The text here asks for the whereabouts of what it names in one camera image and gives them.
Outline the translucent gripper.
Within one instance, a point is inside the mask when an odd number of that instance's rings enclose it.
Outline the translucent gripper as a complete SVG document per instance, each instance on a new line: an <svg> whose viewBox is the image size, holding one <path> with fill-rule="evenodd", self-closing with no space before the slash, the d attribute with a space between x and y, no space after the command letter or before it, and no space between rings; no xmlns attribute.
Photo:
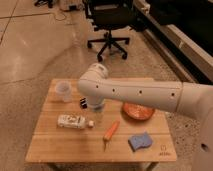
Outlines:
<svg viewBox="0 0 213 171"><path fill-rule="evenodd" d="M101 103L100 105L92 109L92 112L94 113L94 120L97 124L102 121L104 107L105 103Z"/></svg>

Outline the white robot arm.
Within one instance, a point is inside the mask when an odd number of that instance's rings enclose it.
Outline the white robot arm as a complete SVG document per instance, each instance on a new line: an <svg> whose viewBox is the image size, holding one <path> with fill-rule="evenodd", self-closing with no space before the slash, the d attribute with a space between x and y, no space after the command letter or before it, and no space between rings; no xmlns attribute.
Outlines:
<svg viewBox="0 0 213 171"><path fill-rule="evenodd" d="M213 171L213 85L117 81L108 78L104 65L94 63L79 78L78 91L92 109L113 99L197 119L201 126L191 171Z"/></svg>

